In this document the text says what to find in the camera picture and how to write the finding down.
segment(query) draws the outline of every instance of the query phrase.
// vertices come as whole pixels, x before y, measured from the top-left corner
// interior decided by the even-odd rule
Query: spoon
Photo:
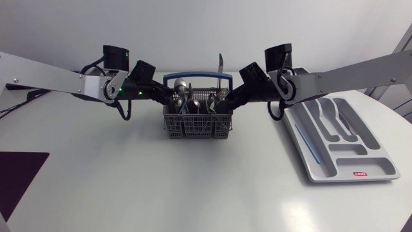
[[[174,108],[176,109],[176,113],[179,112],[180,108],[182,107],[183,100],[177,99],[176,103],[174,104]]]
[[[200,102],[198,100],[193,100],[194,105],[198,108],[198,114],[200,110]]]
[[[174,91],[180,98],[186,100],[186,82],[182,78],[174,81]]]

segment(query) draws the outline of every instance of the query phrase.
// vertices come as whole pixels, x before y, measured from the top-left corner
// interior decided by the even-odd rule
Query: black cable
[[[281,103],[279,103],[279,112],[280,112],[280,114],[279,114],[278,117],[276,117],[272,112],[272,108],[271,108],[271,105],[270,105],[271,103],[272,102],[268,102],[268,112],[269,112],[270,116],[273,118],[273,120],[280,121],[283,118],[283,114],[285,113],[285,109],[282,108]]]
[[[292,67],[285,66],[285,67],[283,67],[283,69],[284,70],[287,69],[287,70],[291,71],[293,75],[296,75],[295,70]]]
[[[295,70],[293,69],[293,68],[291,68],[291,67],[289,67],[289,66],[284,66],[284,63],[283,63],[283,69],[282,69],[282,72],[283,72],[283,70],[290,70],[291,72],[292,72],[292,74],[293,75],[296,75],[296,73],[295,73]],[[277,84],[279,85],[279,83],[280,83],[280,76],[282,76],[281,74],[282,74],[282,72],[279,72],[278,73],[278,75],[277,75]],[[273,112],[272,112],[272,107],[271,107],[271,103],[272,102],[268,102],[268,112],[269,112],[269,115],[271,116],[271,118],[273,118],[275,121],[280,121],[282,118],[283,118],[283,115],[285,114],[285,109],[286,108],[288,108],[288,107],[291,107],[291,106],[293,106],[293,104],[292,105],[288,105],[288,104],[286,104],[286,102],[285,102],[285,100],[284,99],[281,99],[280,101],[279,101],[279,116],[277,117],[277,116],[275,116],[274,114],[273,114]]]
[[[115,106],[122,118],[128,121],[131,117],[131,100],[127,100],[127,116],[124,115],[123,107],[118,100],[115,100]]]
[[[50,92],[50,90],[42,90],[41,93],[38,94],[38,95],[32,95],[33,92],[39,93],[39,90],[35,90],[35,91],[32,91],[32,92],[27,93],[28,97],[27,97],[27,100],[26,100],[25,102],[22,102],[22,103],[20,103],[20,104],[17,104],[17,105],[15,105],[15,106],[12,106],[12,107],[10,107],[10,108],[8,108],[8,109],[5,109],[5,110],[0,111],[0,113],[3,113],[3,115],[0,116],[0,119],[2,119],[3,117],[6,117],[6,115],[8,115],[9,113],[12,113],[14,110],[20,108],[21,106],[24,106],[25,104],[31,102],[32,100],[34,100],[34,99],[36,99],[36,98],[39,98],[39,97],[47,94],[48,92]]]
[[[90,68],[95,67],[95,68],[99,69],[99,70],[103,73],[103,75],[106,75],[106,74],[104,73],[103,69],[97,66],[97,65],[100,64],[103,60],[104,60],[104,56],[103,56],[102,58],[98,59],[97,61],[95,61],[95,62],[93,62],[93,63],[91,63],[91,64],[89,64],[89,65],[86,65],[85,67],[83,67],[83,69],[82,69],[82,71],[80,72],[80,74],[85,74]]]
[[[97,68],[101,73],[103,73],[103,76],[106,75],[106,73],[104,72],[104,70],[101,67],[99,67],[97,65],[94,65],[94,68]]]

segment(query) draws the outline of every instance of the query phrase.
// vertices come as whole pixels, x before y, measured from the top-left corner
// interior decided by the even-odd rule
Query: white table
[[[359,92],[336,94],[365,119],[400,179],[311,183],[285,125],[270,118],[264,102],[234,111],[227,140],[171,140],[157,102],[134,101],[126,122],[114,108],[51,92],[0,120],[2,151],[50,153],[8,226],[13,232],[400,231],[412,212],[412,126]],[[2,106],[23,100],[17,92],[3,95]]]

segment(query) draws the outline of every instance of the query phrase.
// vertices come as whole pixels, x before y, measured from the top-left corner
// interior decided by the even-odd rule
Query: gray plastic basket
[[[216,106],[216,113],[209,114],[206,112],[206,101],[209,100],[210,94],[217,94],[220,89],[217,88],[194,88],[193,98],[201,104],[201,112],[197,114],[197,108],[188,104],[189,114],[177,114],[174,108],[175,100],[178,96],[175,94],[171,102],[163,108],[165,117],[165,129],[169,132],[170,139],[182,139],[186,136],[188,139],[227,139],[229,131],[232,130],[233,110],[227,108],[227,102],[221,101]]]

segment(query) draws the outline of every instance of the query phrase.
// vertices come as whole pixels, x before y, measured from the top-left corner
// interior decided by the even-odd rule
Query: red label
[[[368,175],[367,173],[361,172],[361,171],[356,171],[356,172],[354,172],[353,174],[356,175],[356,176],[358,176],[358,177],[365,177],[365,176]]]

